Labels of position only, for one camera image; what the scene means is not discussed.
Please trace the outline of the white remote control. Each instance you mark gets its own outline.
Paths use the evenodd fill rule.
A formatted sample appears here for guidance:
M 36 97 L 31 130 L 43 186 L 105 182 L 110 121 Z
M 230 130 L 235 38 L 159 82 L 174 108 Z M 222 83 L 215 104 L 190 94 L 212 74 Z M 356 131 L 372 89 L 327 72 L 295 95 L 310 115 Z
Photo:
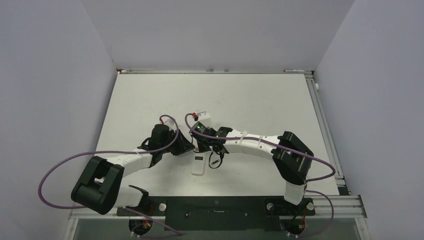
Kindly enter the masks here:
M 193 176 L 203 176 L 206 166 L 206 152 L 195 153 L 192 161 L 191 174 Z

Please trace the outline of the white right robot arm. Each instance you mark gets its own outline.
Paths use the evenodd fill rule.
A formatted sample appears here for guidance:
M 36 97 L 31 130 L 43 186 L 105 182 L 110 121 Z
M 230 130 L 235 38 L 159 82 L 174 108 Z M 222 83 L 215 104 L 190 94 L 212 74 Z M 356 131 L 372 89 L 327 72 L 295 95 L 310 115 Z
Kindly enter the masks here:
M 213 150 L 221 158 L 225 154 L 246 154 L 274 162 L 281 177 L 286 181 L 283 209 L 289 214 L 297 213 L 303 206 L 306 178 L 312 160 L 293 152 L 314 156 L 314 153 L 293 133 L 261 136 L 241 132 L 230 127 L 214 130 L 201 122 L 193 126 L 191 135 L 196 139 L 199 150 Z

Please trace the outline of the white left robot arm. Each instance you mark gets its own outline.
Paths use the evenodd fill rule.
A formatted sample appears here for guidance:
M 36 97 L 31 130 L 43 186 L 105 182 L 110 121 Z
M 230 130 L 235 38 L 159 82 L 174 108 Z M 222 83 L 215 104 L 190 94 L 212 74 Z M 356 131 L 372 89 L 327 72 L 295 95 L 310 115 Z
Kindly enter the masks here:
M 143 215 L 149 208 L 149 193 L 135 185 L 122 185 L 123 179 L 154 167 L 164 154 L 179 156 L 194 149 L 180 130 L 156 124 L 133 154 L 91 157 L 71 191 L 71 199 L 101 215 L 114 207 L 129 207 L 136 215 Z

